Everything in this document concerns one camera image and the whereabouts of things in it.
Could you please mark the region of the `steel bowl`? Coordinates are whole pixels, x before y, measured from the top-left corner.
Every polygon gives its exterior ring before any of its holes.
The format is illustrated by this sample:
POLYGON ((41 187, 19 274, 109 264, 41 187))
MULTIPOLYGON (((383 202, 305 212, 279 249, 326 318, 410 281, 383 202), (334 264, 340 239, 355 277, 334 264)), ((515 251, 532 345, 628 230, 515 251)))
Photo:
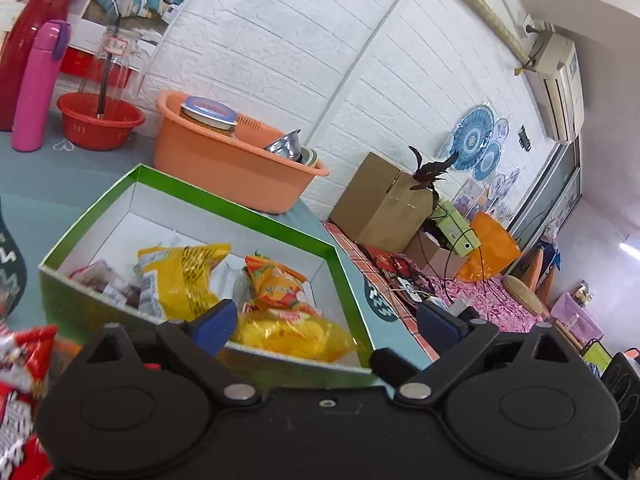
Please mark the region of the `steel bowl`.
POLYGON ((300 130, 293 130, 265 147, 265 151, 288 160, 298 162, 302 157, 302 147, 299 143, 300 130))

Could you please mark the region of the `yellow chips bag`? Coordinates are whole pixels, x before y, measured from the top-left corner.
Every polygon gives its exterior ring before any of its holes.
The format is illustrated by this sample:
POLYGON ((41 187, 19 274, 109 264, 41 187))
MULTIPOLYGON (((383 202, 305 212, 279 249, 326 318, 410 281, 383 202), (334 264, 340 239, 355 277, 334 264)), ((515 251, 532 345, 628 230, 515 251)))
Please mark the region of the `yellow chips bag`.
POLYGON ((138 310, 162 321, 195 320, 218 304, 209 289, 209 275, 230 252, 228 243, 140 249, 138 310))

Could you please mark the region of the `yellow cake snack packet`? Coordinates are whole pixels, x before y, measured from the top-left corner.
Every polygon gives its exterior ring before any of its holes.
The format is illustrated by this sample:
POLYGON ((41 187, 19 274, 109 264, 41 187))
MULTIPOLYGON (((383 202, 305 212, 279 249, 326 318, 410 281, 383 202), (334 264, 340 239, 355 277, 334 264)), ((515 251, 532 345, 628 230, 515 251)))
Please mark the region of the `yellow cake snack packet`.
POLYGON ((232 340, 258 350, 327 363, 358 350, 357 341, 341 326, 304 311, 281 309, 241 313, 232 340))

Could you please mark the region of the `glass pitcher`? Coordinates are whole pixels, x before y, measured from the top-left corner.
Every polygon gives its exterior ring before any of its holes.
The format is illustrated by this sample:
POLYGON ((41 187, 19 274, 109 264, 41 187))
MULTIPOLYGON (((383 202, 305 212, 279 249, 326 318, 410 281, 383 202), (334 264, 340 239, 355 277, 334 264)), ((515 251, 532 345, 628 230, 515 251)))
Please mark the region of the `glass pitcher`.
POLYGON ((111 118, 120 102, 136 98, 150 62, 138 32, 108 26, 79 86, 79 92, 88 96, 92 114, 111 118))

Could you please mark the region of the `brown cardboard box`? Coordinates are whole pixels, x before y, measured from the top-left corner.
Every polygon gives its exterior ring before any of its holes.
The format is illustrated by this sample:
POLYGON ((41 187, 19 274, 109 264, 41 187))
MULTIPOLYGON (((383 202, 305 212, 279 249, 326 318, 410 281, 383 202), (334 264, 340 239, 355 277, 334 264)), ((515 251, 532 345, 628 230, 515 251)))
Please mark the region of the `brown cardboard box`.
POLYGON ((434 210, 428 188, 413 190, 410 174, 367 154, 329 219, 357 245, 402 252, 434 210))

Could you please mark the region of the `green cardboard box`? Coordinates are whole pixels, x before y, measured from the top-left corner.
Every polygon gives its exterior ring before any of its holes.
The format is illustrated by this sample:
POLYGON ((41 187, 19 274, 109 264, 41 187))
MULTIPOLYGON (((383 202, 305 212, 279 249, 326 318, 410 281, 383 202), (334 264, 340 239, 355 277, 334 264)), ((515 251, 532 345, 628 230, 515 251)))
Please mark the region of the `green cardboard box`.
POLYGON ((323 362, 230 341, 221 362, 262 389, 375 385, 371 336, 332 245, 147 166, 116 182, 43 259, 43 309, 83 342, 108 322, 137 330, 192 321, 224 299, 244 308, 251 256, 293 271, 294 299, 355 345, 323 362))

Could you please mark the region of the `white snack packet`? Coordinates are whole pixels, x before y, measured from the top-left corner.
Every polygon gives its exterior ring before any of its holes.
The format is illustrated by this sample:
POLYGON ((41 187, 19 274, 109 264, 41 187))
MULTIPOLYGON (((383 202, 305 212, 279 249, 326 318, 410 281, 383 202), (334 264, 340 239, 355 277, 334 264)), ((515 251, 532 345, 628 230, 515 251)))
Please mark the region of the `white snack packet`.
POLYGON ((252 299, 244 259, 230 254, 218 263, 210 272, 209 289, 219 300, 232 300, 238 310, 241 310, 252 299))

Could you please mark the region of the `orange snack packet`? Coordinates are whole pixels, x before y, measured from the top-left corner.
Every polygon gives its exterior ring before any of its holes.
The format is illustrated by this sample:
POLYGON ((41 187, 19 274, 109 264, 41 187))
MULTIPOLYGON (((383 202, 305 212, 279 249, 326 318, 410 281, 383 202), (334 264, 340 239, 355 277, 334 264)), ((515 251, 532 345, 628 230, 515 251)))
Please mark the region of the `orange snack packet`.
POLYGON ((258 310, 297 311, 322 317, 304 291, 304 284, 308 282, 304 274, 259 256, 246 256, 245 266, 254 292, 253 304, 258 310))

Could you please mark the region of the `red dates packet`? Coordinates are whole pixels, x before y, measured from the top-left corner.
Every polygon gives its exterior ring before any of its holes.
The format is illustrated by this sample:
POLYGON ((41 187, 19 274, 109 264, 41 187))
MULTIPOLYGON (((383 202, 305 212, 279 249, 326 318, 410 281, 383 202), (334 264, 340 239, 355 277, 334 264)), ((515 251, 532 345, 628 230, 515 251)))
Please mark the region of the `red dates packet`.
POLYGON ((70 279, 99 292, 114 304, 139 307, 141 289, 124 280, 105 260, 74 271, 70 279))

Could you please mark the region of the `lidded tin container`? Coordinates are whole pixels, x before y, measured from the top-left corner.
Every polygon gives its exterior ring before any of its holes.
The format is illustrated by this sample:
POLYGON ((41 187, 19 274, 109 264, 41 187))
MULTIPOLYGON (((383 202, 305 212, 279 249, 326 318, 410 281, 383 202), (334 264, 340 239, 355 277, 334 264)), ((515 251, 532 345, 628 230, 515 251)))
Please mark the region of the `lidded tin container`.
POLYGON ((232 108, 202 96, 188 96, 180 116, 226 136, 233 136, 238 125, 238 114, 232 108))

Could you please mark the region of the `wall air conditioner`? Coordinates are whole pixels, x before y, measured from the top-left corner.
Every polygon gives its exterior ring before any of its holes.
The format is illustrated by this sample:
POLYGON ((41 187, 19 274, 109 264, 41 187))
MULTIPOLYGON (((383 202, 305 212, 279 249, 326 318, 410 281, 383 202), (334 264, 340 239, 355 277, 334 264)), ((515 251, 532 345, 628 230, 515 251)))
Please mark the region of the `wall air conditioner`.
POLYGON ((572 40, 543 30, 529 52, 525 73, 548 137, 572 144, 582 132, 585 103, 577 50, 572 40))

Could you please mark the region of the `red thermos jug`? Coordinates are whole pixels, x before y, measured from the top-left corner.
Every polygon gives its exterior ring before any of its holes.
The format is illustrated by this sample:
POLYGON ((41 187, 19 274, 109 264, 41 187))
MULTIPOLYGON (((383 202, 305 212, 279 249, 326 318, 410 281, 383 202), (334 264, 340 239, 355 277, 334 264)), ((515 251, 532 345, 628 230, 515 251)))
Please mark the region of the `red thermos jug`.
POLYGON ((2 131, 12 129, 18 94, 38 29, 49 20, 65 21, 71 1, 29 0, 9 32, 1 51, 2 131))

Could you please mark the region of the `green small box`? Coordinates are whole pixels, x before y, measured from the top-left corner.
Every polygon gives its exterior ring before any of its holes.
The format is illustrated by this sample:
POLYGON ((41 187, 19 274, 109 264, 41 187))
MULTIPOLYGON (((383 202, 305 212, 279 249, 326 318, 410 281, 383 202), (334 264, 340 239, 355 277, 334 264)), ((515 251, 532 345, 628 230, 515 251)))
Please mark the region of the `green small box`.
POLYGON ((480 240, 470 222, 448 200, 441 200, 431 215, 440 232, 444 234, 453 252, 466 257, 473 250, 480 248, 480 240))

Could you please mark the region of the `red checkered snack packet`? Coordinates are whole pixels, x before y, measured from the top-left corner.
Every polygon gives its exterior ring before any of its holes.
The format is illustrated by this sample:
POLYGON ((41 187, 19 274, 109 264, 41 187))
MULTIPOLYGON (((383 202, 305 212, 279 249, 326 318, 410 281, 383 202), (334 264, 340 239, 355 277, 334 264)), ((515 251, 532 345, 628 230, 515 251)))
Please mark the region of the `red checkered snack packet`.
POLYGON ((43 479, 51 471, 35 430, 56 327, 1 332, 1 477, 43 479))

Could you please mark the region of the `white power strip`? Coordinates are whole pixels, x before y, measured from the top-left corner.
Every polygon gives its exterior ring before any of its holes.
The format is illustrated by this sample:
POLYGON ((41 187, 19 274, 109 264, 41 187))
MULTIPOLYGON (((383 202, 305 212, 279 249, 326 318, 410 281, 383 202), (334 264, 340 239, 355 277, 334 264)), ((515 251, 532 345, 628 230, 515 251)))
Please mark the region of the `white power strip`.
POLYGON ((452 304, 446 304, 442 298, 429 295, 420 290, 405 290, 400 288, 395 290, 395 294, 413 316, 416 316, 418 307, 425 306, 426 304, 434 304, 434 306, 441 308, 456 318, 460 318, 462 313, 470 307, 470 305, 466 304, 463 300, 456 300, 452 304))

